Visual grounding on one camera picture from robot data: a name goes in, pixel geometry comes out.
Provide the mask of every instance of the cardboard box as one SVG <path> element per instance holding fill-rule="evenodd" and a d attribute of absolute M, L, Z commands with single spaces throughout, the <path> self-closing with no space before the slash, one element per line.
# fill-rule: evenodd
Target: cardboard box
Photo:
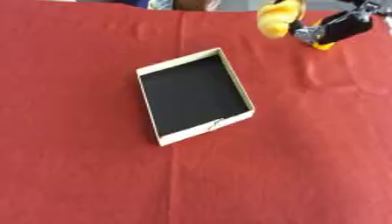
<path fill-rule="evenodd" d="M 136 70 L 161 146 L 250 118 L 255 107 L 220 48 Z"/>

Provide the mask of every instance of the person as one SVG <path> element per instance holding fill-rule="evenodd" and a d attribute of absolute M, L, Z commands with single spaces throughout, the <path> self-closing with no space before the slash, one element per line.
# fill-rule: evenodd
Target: person
<path fill-rule="evenodd" d="M 76 2 L 112 2 L 152 10 L 216 11 L 221 0 L 76 0 Z"/>

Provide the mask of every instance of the red fabric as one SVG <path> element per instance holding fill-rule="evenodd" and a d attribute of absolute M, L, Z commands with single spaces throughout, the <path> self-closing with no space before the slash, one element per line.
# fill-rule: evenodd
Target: red fabric
<path fill-rule="evenodd" d="M 0 223 L 392 223 L 380 20 L 321 52 L 254 12 L 0 5 Z M 135 69 L 216 46 L 255 116 L 159 148 Z"/>

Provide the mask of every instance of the open box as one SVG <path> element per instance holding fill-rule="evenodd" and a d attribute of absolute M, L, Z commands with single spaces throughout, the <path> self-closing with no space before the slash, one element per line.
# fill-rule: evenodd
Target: open box
<path fill-rule="evenodd" d="M 220 48 L 136 70 L 161 146 L 250 118 L 255 107 Z"/>

